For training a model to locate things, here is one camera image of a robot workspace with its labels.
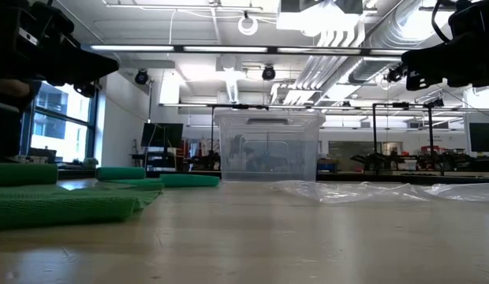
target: black metal frame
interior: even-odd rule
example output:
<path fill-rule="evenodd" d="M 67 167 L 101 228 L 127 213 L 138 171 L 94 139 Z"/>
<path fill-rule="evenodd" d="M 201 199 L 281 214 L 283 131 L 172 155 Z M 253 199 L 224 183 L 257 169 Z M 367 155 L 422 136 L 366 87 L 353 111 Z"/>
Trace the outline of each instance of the black metal frame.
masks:
<path fill-rule="evenodd" d="M 96 46 L 105 47 L 110 46 L 110 50 L 94 50 L 91 44 L 82 45 L 82 48 L 95 53 L 123 53 L 123 52 L 135 52 L 135 53 L 156 53 L 156 54 L 171 54 L 171 53 L 183 53 L 183 54 L 269 54 L 269 55 L 304 55 L 304 56 L 347 56 L 347 57 L 380 57 L 380 58 L 400 58 L 402 53 L 411 49 L 384 49 L 384 48 L 367 48 L 367 47 L 277 47 L 277 46 L 233 46 L 233 45 L 169 45 L 169 44 L 120 44 L 121 47 L 172 47 L 166 50 L 113 50 L 112 46 L 117 44 L 96 44 Z M 209 47 L 206 50 L 190 50 L 191 47 L 201 48 Z M 223 50 L 225 47 L 241 48 L 241 50 Z M 264 48 L 265 51 L 251 51 L 246 48 Z M 299 49 L 303 51 L 282 51 L 282 49 Z"/>
<path fill-rule="evenodd" d="M 376 107 L 377 106 L 383 106 L 383 107 L 393 107 L 397 108 L 400 107 L 400 103 L 373 103 L 372 104 L 372 132 L 374 135 L 374 153 L 378 153 L 378 133 L 376 129 Z M 431 158 L 432 158 L 432 169 L 435 168 L 435 162 L 434 162 L 434 130 L 432 128 L 432 107 L 428 105 L 423 105 L 423 104 L 407 104 L 407 106 L 404 106 L 405 110 L 408 110 L 409 107 L 423 107 L 427 109 L 428 112 L 428 136 L 430 138 L 430 149 L 431 149 Z"/>

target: fluorescent light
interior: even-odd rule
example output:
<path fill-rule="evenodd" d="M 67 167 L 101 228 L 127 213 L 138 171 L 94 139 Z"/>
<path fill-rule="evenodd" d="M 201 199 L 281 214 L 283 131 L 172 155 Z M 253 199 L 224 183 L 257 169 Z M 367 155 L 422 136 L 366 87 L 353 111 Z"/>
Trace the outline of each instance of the fluorescent light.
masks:
<path fill-rule="evenodd" d="M 279 47 L 280 54 L 360 54 L 358 48 L 323 48 L 323 47 Z"/>
<path fill-rule="evenodd" d="M 277 106 L 277 105 L 274 105 L 274 106 L 269 106 L 269 108 L 278 108 L 278 109 L 288 110 L 288 109 L 306 109 L 307 107 L 306 106 Z"/>
<path fill-rule="evenodd" d="M 211 125 L 187 125 L 190 128 L 211 128 Z"/>
<path fill-rule="evenodd" d="M 376 49 L 376 50 L 371 50 L 369 51 L 369 55 L 374 55 L 374 56 L 400 56 L 403 55 L 407 50 L 400 50 L 400 49 Z"/>
<path fill-rule="evenodd" d="M 195 5 L 122 5 L 122 4 L 106 4 L 109 8 L 137 8 L 137 9 L 152 9 L 152 10 L 211 10 L 218 11 L 247 11 L 247 12 L 262 12 L 262 7 L 246 7 L 246 6 L 195 6 Z"/>
<path fill-rule="evenodd" d="M 352 106 L 312 106 L 314 110 L 355 110 Z"/>
<path fill-rule="evenodd" d="M 267 53 L 267 47 L 183 47 L 187 52 L 237 52 L 237 53 Z"/>
<path fill-rule="evenodd" d="M 378 57 L 374 57 L 374 58 L 369 58 L 369 57 L 364 57 L 364 61 L 370 61 L 370 62 L 401 62 L 402 60 L 400 58 L 378 58 Z"/>
<path fill-rule="evenodd" d="M 90 48 L 95 51 L 110 51 L 110 52 L 174 51 L 174 47 L 154 46 L 154 45 L 91 45 Z"/>
<path fill-rule="evenodd" d="M 160 103 L 161 107 L 208 107 L 207 104 L 195 103 Z"/>

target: ceiling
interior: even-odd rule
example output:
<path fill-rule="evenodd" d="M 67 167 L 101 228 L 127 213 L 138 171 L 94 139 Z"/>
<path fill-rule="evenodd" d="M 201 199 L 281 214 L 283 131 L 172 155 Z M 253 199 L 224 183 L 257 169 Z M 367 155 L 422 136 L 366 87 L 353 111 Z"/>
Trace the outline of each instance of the ceiling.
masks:
<path fill-rule="evenodd" d="M 223 6 L 263 7 L 261 17 L 270 17 L 274 21 L 278 11 L 279 0 L 221 0 Z M 369 31 L 399 0 L 378 0 L 377 13 L 365 18 L 365 30 Z M 109 0 L 114 4 L 134 4 L 133 0 Z M 197 5 L 207 6 L 208 0 L 136 0 L 141 5 Z M 102 0 L 56 0 L 54 6 L 68 12 L 76 25 L 75 37 L 82 43 L 122 43 L 122 44 L 222 44 L 222 45 L 271 45 L 271 46 L 312 46 L 319 37 L 308 37 L 299 31 L 278 30 L 275 24 L 259 22 L 255 35 L 243 35 L 238 31 L 239 13 L 216 12 L 217 31 L 211 14 L 208 11 L 196 11 L 204 17 L 165 10 L 142 10 L 105 7 Z M 181 85 L 181 100 L 193 97 L 217 96 L 226 90 L 225 81 L 215 78 L 217 54 L 119 54 L 122 64 L 133 69 L 141 68 L 140 63 L 146 60 L 174 61 L 177 71 L 185 83 Z M 246 80 L 239 80 L 237 85 L 242 92 L 271 93 L 274 82 L 261 80 L 265 64 L 273 64 L 277 70 L 276 80 L 295 80 L 304 69 L 306 56 L 272 56 L 242 55 L 243 67 L 247 69 Z M 413 101 L 427 93 L 439 89 L 432 87 L 421 92 L 407 92 L 405 84 L 399 83 L 387 89 L 381 80 L 370 82 L 372 85 L 360 88 L 355 92 L 355 103 L 370 105 L 376 101 Z M 460 90 L 448 89 L 458 98 Z M 459 105 L 460 102 L 450 95 L 445 96 L 446 105 Z"/>

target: cable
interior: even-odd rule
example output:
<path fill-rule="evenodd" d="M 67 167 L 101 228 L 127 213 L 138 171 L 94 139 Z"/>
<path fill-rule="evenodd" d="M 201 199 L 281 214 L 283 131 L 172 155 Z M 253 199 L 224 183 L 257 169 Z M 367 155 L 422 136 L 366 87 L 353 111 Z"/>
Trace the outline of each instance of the cable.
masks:
<path fill-rule="evenodd" d="M 176 10 L 173 11 L 171 14 L 171 22 L 169 25 L 169 45 L 171 45 L 171 41 L 173 39 L 173 19 L 174 19 L 174 14 L 176 14 Z"/>
<path fill-rule="evenodd" d="M 448 90 L 446 90 L 445 88 L 443 88 L 443 87 L 439 86 L 438 84 L 437 84 L 437 86 L 438 86 L 438 87 L 440 87 L 440 88 L 441 88 L 443 91 L 447 92 L 447 93 L 448 93 L 449 95 L 451 95 L 452 97 L 454 97 L 455 99 L 457 99 L 457 100 L 459 100 L 459 101 L 463 102 L 464 104 L 466 104 L 466 105 L 470 106 L 472 109 L 476 110 L 477 112 L 479 112 L 479 113 L 481 113 L 481 114 L 484 114 L 484 115 L 486 115 L 486 116 L 488 116 L 488 117 L 489 117 L 489 114 L 485 113 L 484 111 L 481 111 L 481 110 L 479 110 L 479 109 L 475 108 L 474 106 L 471 106 L 470 104 L 468 104 L 468 103 L 464 102 L 464 100 L 463 100 L 463 99 L 459 99 L 457 96 L 455 96 L 454 94 L 450 93 Z"/>
<path fill-rule="evenodd" d="M 434 6 L 434 10 L 432 11 L 432 27 L 434 28 L 435 33 L 442 39 L 443 42 L 448 43 L 450 39 L 448 39 L 441 31 L 437 23 L 435 22 L 435 15 L 437 14 L 437 11 L 439 10 L 439 7 L 441 6 L 441 1 L 442 0 L 437 0 Z"/>
<path fill-rule="evenodd" d="M 268 24 L 276 24 L 276 23 L 274 23 L 274 22 L 264 20 L 263 18 L 259 18 L 259 17 L 257 17 L 256 19 L 257 19 L 257 20 L 259 20 L 259 21 L 262 21 L 262 22 L 264 22 L 264 23 L 268 23 Z"/>

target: workbench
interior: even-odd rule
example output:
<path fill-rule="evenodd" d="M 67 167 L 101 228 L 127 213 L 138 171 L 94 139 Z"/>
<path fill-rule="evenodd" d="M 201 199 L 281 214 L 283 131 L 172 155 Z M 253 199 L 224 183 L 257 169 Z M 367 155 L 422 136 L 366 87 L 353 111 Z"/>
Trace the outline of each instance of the workbench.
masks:
<path fill-rule="evenodd" d="M 0 283 L 489 283 L 489 204 L 166 190 L 127 222 L 0 232 Z"/>

